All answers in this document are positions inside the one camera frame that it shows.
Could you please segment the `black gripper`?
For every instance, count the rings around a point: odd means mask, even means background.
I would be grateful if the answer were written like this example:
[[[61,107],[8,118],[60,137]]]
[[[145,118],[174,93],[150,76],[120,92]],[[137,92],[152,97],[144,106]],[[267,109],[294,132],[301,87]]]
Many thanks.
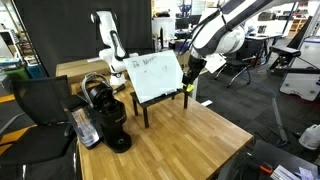
[[[194,57],[190,57],[188,61],[189,69],[182,77],[183,85],[193,85],[194,80],[199,76],[200,71],[205,67],[206,61],[204,59],[198,59]]]

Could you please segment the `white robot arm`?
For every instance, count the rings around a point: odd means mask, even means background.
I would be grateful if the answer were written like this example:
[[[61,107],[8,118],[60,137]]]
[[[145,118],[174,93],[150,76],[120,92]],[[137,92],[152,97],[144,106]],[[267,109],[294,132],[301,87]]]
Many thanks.
[[[192,30],[188,50],[189,69],[182,83],[191,86],[206,65],[206,58],[240,49],[245,40],[242,24],[275,6],[303,0],[228,0],[208,14],[203,13],[198,25]]]

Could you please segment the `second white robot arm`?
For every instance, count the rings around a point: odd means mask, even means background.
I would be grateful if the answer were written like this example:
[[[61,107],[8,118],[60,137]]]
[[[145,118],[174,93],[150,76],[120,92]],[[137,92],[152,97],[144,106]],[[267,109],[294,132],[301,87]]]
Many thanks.
[[[122,46],[115,23],[116,16],[111,11],[96,11],[90,15],[91,21],[99,26],[102,41],[105,45],[99,51],[99,57],[106,61],[111,72],[110,84],[122,85],[126,82],[123,71],[126,70],[123,59],[128,55]],[[137,52],[129,57],[138,56]]]

